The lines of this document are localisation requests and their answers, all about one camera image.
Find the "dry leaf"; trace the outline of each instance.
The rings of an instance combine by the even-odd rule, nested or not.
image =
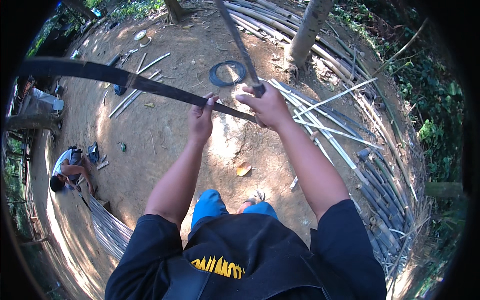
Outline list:
[[[243,176],[250,171],[252,165],[248,161],[244,161],[241,165],[237,167],[237,176]]]

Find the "hand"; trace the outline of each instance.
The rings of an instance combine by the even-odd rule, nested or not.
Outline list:
[[[250,95],[236,95],[235,98],[240,103],[248,105],[251,111],[256,113],[255,117],[263,124],[278,131],[282,125],[293,122],[292,115],[288,111],[282,94],[268,82],[262,83],[266,91],[261,98]],[[243,91],[253,94],[253,88],[249,86],[244,87]]]
[[[92,186],[92,185],[88,185],[88,192],[89,192],[90,195],[92,195],[93,197],[95,196],[95,191],[93,190],[93,186]]]
[[[204,98],[208,99],[204,108],[192,105],[188,112],[188,141],[202,147],[212,135],[212,109],[218,96],[208,93]]]

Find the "dirt ground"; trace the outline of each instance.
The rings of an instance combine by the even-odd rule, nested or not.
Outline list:
[[[148,77],[156,69],[161,69],[165,84],[201,96],[214,92],[220,96],[223,104],[247,111],[248,108],[237,102],[234,95],[241,92],[241,86],[249,80],[227,87],[214,86],[208,80],[209,69],[214,64],[225,60],[242,61],[218,13],[205,16],[211,12],[200,11],[186,18],[180,26],[163,26],[161,22],[145,20],[126,22],[110,30],[99,28],[79,41],[81,59],[106,64],[116,54],[138,48],[123,65],[123,69],[135,72],[144,53],[147,53],[143,63],[145,66],[170,52],[170,56],[142,73],[142,76]],[[353,32],[332,23],[344,41],[355,43],[365,53],[361,59],[368,68],[374,70],[378,66],[375,53],[359,41]],[[193,24],[193,27],[182,28],[189,24]],[[147,29],[152,42],[140,48],[133,36],[143,29]],[[332,45],[337,45],[333,35],[322,36]],[[272,53],[283,58],[281,47],[262,42],[252,35],[241,33],[241,37],[260,77],[278,81],[287,79],[286,74],[270,63]],[[73,45],[68,56],[76,47]],[[224,80],[231,77],[230,73],[231,69],[219,70]],[[300,82],[296,88],[315,99],[326,99],[344,90],[338,84],[332,91],[329,84],[315,72],[302,71]],[[117,96],[112,84],[105,88],[104,83],[99,81],[63,77],[60,84],[65,87],[62,97],[65,101],[62,134],[54,142],[47,131],[37,137],[32,150],[34,157],[28,186],[44,234],[53,237],[49,243],[45,243],[45,250],[50,253],[63,285],[73,299],[101,299],[108,277],[118,261],[96,240],[90,212],[81,198],[73,193],[57,195],[51,192],[48,181],[53,165],[68,146],[77,145],[86,152],[87,147],[97,141],[100,156],[106,154],[109,165],[93,171],[92,183],[98,187],[96,198],[109,201],[113,215],[134,228],[155,183],[177,159],[187,142],[186,113],[190,105],[142,94],[117,119],[109,119],[109,113],[131,89]],[[392,103],[397,105],[396,92],[388,81],[380,76],[378,84]],[[106,91],[108,93],[103,105],[102,97]],[[155,105],[154,108],[144,106],[150,102]],[[331,105],[363,123],[352,106],[351,98],[341,97]],[[322,122],[327,127],[340,129],[326,119],[322,119]],[[213,124],[212,137],[204,149],[196,192],[217,189],[228,211],[234,213],[250,191],[263,189],[266,200],[276,210],[279,220],[310,245],[310,228],[317,226],[315,216],[299,186],[292,191],[289,189],[295,173],[278,135],[217,112],[213,113]],[[336,135],[335,138],[350,157],[364,148],[362,144],[344,137]],[[358,178],[326,139],[320,137],[320,141],[347,183],[352,197],[364,210],[368,210],[366,201],[355,188],[360,182]],[[119,142],[127,145],[125,152],[121,151]],[[238,177],[236,167],[244,161],[250,162],[254,169],[248,176]],[[84,192],[87,191],[85,183],[82,188]],[[184,244],[190,232],[193,208],[194,202],[181,226]]]

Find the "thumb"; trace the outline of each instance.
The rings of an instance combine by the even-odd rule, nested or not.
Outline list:
[[[246,104],[248,105],[250,108],[253,108],[254,110],[256,110],[256,104],[257,104],[257,101],[258,99],[257,98],[254,98],[250,95],[236,95],[235,98],[240,102],[240,103],[243,103],[243,104]]]
[[[206,118],[209,118],[211,119],[212,118],[212,110],[213,110],[213,105],[215,104],[215,102],[213,101],[213,98],[209,98],[207,100],[207,103],[205,104],[205,107],[204,107],[204,112],[202,114],[202,116],[205,115]]]

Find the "machete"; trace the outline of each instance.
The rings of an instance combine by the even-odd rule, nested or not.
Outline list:
[[[265,93],[265,86],[261,84],[260,81],[258,80],[257,72],[255,71],[255,67],[252,64],[252,59],[248,55],[247,49],[245,48],[245,46],[243,45],[240,39],[240,34],[235,28],[235,23],[233,23],[232,18],[230,18],[230,14],[228,13],[227,8],[223,3],[223,0],[215,0],[215,4],[216,4],[216,7],[218,8],[218,11],[220,12],[220,15],[225,21],[225,24],[227,25],[228,30],[232,34],[232,38],[235,41],[235,44],[237,44],[237,47],[240,50],[240,54],[243,57],[245,66],[247,67],[248,74],[253,80],[253,85],[252,85],[253,94],[255,95],[256,98],[260,98]]]
[[[136,88],[139,91],[165,96],[200,107],[204,107],[207,102],[207,99],[203,97],[177,89],[173,86],[161,84],[125,70],[89,61],[69,60],[55,57],[37,57],[26,59],[20,66],[18,75],[61,75],[81,77],[110,82],[120,86],[125,86],[127,88]],[[215,102],[213,110],[256,123],[254,116],[217,102]]]

